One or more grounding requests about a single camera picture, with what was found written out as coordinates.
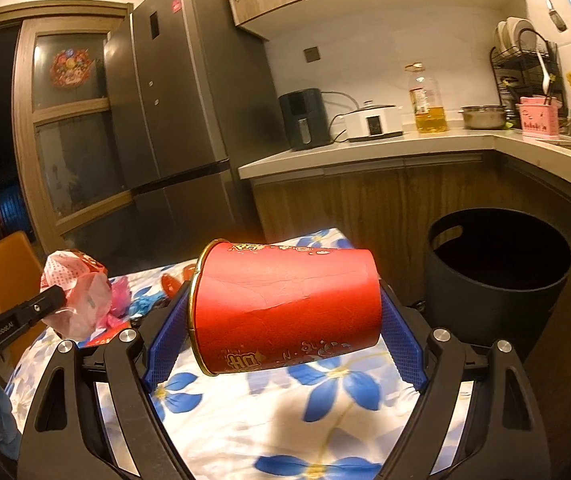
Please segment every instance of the stainless steel pot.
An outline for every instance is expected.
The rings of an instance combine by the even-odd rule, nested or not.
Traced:
[[[505,107],[502,106],[464,106],[459,113],[463,115],[466,130],[502,130],[505,126]]]

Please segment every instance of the orange chair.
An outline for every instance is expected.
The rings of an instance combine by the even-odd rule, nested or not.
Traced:
[[[42,272],[43,267],[23,231],[3,238],[0,241],[0,313],[36,296]],[[39,321],[10,345],[12,365],[16,366],[25,349],[45,329],[45,324]]]

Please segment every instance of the gold rim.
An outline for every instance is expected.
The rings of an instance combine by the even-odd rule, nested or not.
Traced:
[[[227,240],[223,238],[216,238],[216,240],[212,240],[205,246],[203,252],[199,256],[199,259],[196,261],[194,276],[192,276],[192,283],[190,283],[190,298],[187,307],[187,333],[190,336],[192,352],[194,352],[194,357],[199,367],[201,368],[201,371],[210,377],[214,377],[218,374],[213,374],[210,370],[207,369],[207,366],[205,366],[205,362],[203,361],[203,357],[201,356],[201,352],[199,351],[199,346],[196,342],[196,327],[194,326],[194,308],[196,306],[196,294],[199,288],[199,283],[201,283],[201,273],[203,272],[205,259],[207,258],[207,255],[210,254],[210,251],[214,249],[214,246],[222,242],[227,242]]]

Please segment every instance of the red object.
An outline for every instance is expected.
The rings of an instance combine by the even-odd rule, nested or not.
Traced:
[[[370,251],[210,243],[196,264],[188,328],[207,375],[325,359],[377,343]]]
[[[166,296],[170,299],[176,296],[181,285],[182,283],[174,276],[170,276],[169,274],[163,274],[161,276],[161,287],[163,288],[163,292],[165,292]]]
[[[105,343],[109,343],[115,336],[121,332],[121,330],[125,330],[126,328],[131,328],[132,325],[129,321],[125,321],[121,323],[119,326],[115,326],[114,328],[107,330],[107,332],[102,333],[101,335],[96,336],[92,341],[86,344],[88,346],[99,346],[104,345]]]
[[[182,276],[184,282],[189,282],[192,279],[195,269],[195,264],[189,264],[188,266],[183,267]]]
[[[86,48],[61,50],[52,61],[50,80],[57,88],[76,88],[89,79],[92,63]]]
[[[82,253],[78,249],[69,249],[70,253],[76,254],[81,261],[89,267],[90,272],[103,272],[107,276],[107,268],[104,264],[96,261],[92,256],[88,256],[86,253]]]

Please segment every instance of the dish rack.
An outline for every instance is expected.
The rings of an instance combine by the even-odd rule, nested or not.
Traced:
[[[546,47],[546,52],[541,52],[543,63],[550,74],[556,76],[555,81],[550,83],[550,96],[556,97],[561,102],[559,117],[568,117],[568,105],[566,100],[565,85],[563,84],[563,72],[558,61],[557,45],[546,39],[534,29],[525,28],[519,33],[518,47],[499,52],[492,47],[489,60],[494,72],[495,83],[501,104],[507,111],[507,120],[517,128],[521,127],[521,117],[516,107],[521,97],[534,97],[543,94],[543,70],[535,50],[524,49],[521,45],[521,36],[524,32],[532,32],[539,37]],[[502,80],[506,77],[515,78],[517,82],[508,89]]]

